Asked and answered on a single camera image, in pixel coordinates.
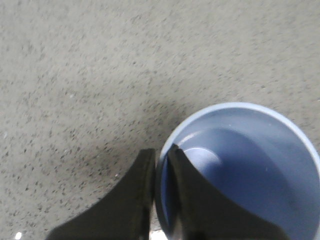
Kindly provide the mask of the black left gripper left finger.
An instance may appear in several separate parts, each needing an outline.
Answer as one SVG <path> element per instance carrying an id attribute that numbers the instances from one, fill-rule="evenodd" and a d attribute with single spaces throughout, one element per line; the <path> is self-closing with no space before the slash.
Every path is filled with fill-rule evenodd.
<path id="1" fill-rule="evenodd" d="M 49 240 L 147 240 L 154 200 L 156 151 L 139 151 L 133 165 L 99 202 L 57 226 Z"/>

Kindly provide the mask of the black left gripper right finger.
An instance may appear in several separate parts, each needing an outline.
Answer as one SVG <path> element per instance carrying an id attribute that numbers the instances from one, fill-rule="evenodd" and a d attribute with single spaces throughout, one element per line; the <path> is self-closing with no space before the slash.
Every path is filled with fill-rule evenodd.
<path id="1" fill-rule="evenodd" d="M 170 225 L 173 240 L 287 240 L 276 224 L 250 213 L 223 195 L 173 144 L 167 152 L 175 187 Z"/>

